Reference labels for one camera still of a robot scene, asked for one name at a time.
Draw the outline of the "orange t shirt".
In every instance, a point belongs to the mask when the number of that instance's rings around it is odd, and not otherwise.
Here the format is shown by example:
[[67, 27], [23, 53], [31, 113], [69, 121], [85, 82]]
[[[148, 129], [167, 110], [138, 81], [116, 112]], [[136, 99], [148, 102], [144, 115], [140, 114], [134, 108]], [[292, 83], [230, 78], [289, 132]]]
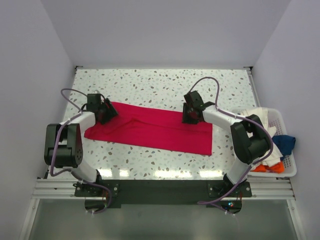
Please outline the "orange t shirt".
[[273, 166], [259, 164], [258, 166], [255, 166], [251, 170], [251, 172], [256, 172], [256, 173], [276, 173], [276, 174], [281, 174], [284, 171], [285, 171], [285, 167], [282, 162], [278, 162]]

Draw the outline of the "aluminium frame rails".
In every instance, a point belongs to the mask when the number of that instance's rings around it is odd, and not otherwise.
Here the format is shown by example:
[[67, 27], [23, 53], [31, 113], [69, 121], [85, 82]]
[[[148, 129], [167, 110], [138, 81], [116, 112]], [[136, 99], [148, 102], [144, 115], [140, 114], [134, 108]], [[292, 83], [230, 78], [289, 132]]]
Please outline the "aluminium frame rails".
[[[257, 105], [248, 68], [243, 69], [84, 69], [76, 71], [70, 100], [100, 93], [114, 102], [183, 111], [184, 95], [196, 90], [205, 102], [232, 111]], [[78, 110], [69, 103], [64, 120]], [[201, 155], [110, 141], [82, 140], [83, 159], [102, 180], [222, 180], [235, 161], [232, 136], [216, 125], [212, 154]], [[69, 172], [40, 178], [32, 193], [22, 240], [296, 240], [297, 208], [288, 179], [249, 176], [222, 200], [196, 205], [125, 204], [87, 210], [75, 196]]]

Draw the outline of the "white plastic laundry basket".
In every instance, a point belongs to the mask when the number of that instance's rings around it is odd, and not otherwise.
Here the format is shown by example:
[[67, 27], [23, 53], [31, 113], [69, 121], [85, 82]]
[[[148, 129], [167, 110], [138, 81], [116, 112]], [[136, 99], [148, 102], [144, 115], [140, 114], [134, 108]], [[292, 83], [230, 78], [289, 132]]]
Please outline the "white plastic laundry basket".
[[237, 107], [233, 113], [249, 116], [259, 116], [263, 126], [272, 137], [274, 149], [266, 160], [257, 164], [249, 172], [250, 176], [261, 178], [290, 178], [297, 173], [297, 167], [293, 156], [296, 138], [287, 135], [285, 123], [281, 113], [274, 108], [266, 107]]

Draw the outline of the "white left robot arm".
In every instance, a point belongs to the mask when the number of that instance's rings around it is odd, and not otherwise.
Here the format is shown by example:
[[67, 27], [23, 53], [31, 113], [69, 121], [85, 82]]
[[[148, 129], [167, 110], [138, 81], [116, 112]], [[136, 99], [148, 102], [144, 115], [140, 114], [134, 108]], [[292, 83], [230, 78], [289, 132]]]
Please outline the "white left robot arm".
[[106, 124], [118, 115], [111, 101], [101, 93], [85, 94], [86, 103], [78, 106], [77, 114], [61, 123], [46, 127], [44, 161], [51, 177], [70, 173], [78, 181], [97, 186], [101, 181], [99, 171], [84, 160], [83, 137], [85, 131], [96, 124]]

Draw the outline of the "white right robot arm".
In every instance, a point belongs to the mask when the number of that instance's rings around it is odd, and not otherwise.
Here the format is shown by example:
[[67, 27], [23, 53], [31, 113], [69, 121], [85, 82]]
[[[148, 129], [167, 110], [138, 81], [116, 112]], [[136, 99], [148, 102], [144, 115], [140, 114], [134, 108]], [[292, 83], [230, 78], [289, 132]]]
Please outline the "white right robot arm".
[[205, 122], [220, 127], [231, 134], [234, 163], [223, 176], [229, 189], [245, 180], [251, 165], [273, 151], [272, 137], [256, 115], [237, 115], [218, 108], [216, 103], [204, 102], [197, 91], [184, 95], [182, 122], [198, 124]]

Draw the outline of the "red t shirt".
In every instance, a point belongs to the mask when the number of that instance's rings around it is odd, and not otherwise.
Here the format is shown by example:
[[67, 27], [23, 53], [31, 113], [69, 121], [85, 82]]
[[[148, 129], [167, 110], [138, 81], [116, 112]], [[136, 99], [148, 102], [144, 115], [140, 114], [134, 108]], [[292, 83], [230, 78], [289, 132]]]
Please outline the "red t shirt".
[[182, 112], [113, 102], [118, 115], [105, 124], [96, 123], [84, 133], [94, 141], [114, 142], [210, 156], [213, 125], [182, 122]]

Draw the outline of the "navy blue t shirt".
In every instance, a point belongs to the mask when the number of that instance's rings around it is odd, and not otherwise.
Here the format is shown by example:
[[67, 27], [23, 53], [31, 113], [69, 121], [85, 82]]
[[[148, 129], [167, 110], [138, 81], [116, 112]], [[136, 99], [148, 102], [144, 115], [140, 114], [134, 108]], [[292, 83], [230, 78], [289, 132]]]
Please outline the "navy blue t shirt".
[[296, 138], [290, 135], [275, 135], [272, 141], [283, 156], [291, 155], [296, 144]]

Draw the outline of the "white cream t shirt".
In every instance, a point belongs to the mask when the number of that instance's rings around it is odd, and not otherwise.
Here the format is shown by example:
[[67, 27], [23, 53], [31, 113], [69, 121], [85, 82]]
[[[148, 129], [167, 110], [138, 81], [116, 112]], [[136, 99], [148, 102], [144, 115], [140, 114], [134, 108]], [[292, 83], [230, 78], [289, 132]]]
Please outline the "white cream t shirt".
[[[257, 108], [249, 108], [242, 110], [240, 112], [243, 116], [251, 116], [251, 115], [257, 115], [262, 123], [262, 126], [264, 129], [268, 132], [268, 143], [272, 140], [272, 137], [275, 136], [277, 132], [277, 128], [275, 126], [269, 125], [269, 109], [266, 107], [257, 107]], [[264, 167], [273, 167], [276, 164], [279, 164], [281, 162], [281, 157], [283, 157], [282, 153], [280, 152], [279, 148], [272, 143], [273, 149], [270, 153], [270, 150], [268, 150], [264, 156], [262, 157], [262, 161], [256, 162], [254, 161], [255, 165], [252, 167], [252, 171], [255, 171], [258, 167], [264, 166]]]

